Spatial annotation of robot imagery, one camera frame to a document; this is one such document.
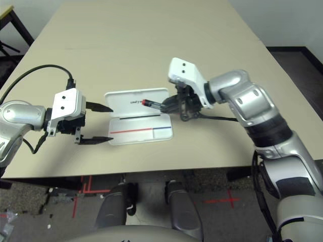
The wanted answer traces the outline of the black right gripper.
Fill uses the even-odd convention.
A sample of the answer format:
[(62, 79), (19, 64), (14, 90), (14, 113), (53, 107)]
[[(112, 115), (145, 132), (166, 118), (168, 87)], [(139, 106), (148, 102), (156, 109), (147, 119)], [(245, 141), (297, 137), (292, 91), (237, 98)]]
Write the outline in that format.
[(199, 97), (190, 86), (176, 86), (177, 95), (166, 98), (161, 107), (162, 113), (178, 113), (181, 119), (197, 119), (202, 105)]

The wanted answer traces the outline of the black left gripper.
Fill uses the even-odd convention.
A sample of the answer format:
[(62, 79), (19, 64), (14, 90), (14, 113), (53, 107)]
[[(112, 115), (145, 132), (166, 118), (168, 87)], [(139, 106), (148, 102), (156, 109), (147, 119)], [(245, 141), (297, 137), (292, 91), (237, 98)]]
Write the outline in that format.
[[(113, 110), (105, 105), (86, 102), (86, 109), (90, 109), (94, 112), (113, 112)], [(92, 137), (83, 138), (81, 134), (81, 127), (85, 126), (85, 116), (73, 119), (73, 120), (62, 120), (58, 122), (57, 131), (62, 134), (75, 135), (75, 143), (78, 145), (96, 145), (104, 142), (113, 140), (111, 137)]]

